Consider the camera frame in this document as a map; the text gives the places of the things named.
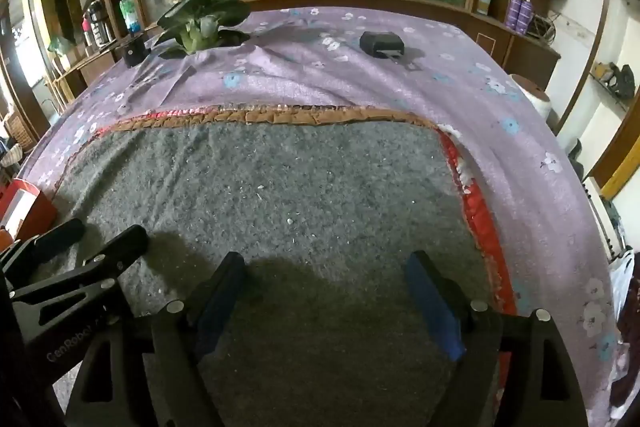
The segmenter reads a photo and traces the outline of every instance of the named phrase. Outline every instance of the purple floral bedsheet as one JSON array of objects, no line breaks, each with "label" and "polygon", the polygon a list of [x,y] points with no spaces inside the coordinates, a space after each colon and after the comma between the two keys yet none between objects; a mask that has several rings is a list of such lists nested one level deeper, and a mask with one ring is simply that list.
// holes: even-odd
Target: purple floral bedsheet
[{"label": "purple floral bedsheet", "polygon": [[[154,52],[130,70],[114,65],[50,129],[21,176],[51,195],[98,128],[147,112],[281,103],[373,105],[430,118],[461,151],[463,186],[475,179],[492,211],[518,312],[552,313],[591,424],[603,425],[616,345],[606,256],[569,161],[504,71],[454,26],[383,11],[255,12],[240,29],[252,38],[237,48],[184,60]],[[364,54],[365,30],[400,35],[404,64]]]}]

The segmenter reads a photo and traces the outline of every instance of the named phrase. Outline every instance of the blue gripper pad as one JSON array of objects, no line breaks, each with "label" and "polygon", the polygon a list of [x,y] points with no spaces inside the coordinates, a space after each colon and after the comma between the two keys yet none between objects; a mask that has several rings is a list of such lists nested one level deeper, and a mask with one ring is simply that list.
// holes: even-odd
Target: blue gripper pad
[{"label": "blue gripper pad", "polygon": [[454,362],[465,354],[460,317],[456,302],[449,299],[447,283],[423,251],[414,252],[404,271],[409,293],[427,323],[429,334],[438,347]]}]

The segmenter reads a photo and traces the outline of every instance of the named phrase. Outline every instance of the purple spray can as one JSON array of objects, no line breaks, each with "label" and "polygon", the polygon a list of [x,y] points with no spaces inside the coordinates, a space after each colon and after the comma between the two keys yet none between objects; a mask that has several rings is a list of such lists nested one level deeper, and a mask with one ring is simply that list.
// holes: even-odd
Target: purple spray can
[{"label": "purple spray can", "polygon": [[526,35],[529,23],[533,19],[533,4],[531,0],[522,1],[518,21],[516,22],[516,32],[520,35]]},{"label": "purple spray can", "polygon": [[520,13],[520,5],[522,0],[510,0],[509,7],[507,8],[507,17],[504,20],[504,25],[512,30],[516,29],[516,23],[518,22],[518,14]]}]

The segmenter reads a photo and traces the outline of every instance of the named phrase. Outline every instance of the white spool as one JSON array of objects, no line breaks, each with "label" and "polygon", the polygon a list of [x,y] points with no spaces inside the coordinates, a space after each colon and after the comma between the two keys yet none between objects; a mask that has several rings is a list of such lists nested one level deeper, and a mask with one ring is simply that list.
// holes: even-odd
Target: white spool
[{"label": "white spool", "polygon": [[551,100],[546,93],[536,86],[530,80],[520,76],[519,74],[510,74],[511,80],[520,88],[527,100],[532,103],[535,110],[544,121],[549,117],[551,112]]}]

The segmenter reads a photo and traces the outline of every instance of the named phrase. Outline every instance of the brown fabric trim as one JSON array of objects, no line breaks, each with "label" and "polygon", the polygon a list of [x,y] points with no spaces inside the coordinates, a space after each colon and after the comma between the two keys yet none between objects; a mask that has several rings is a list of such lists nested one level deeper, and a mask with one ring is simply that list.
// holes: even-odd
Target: brown fabric trim
[{"label": "brown fabric trim", "polygon": [[364,121],[395,121],[423,127],[436,127],[430,120],[410,112],[375,107],[282,106],[234,109],[217,107],[199,114],[185,114],[181,116],[149,115],[132,120],[125,120],[102,130],[100,134],[111,131],[130,131],[157,127],[173,128],[215,122],[325,125]]}]

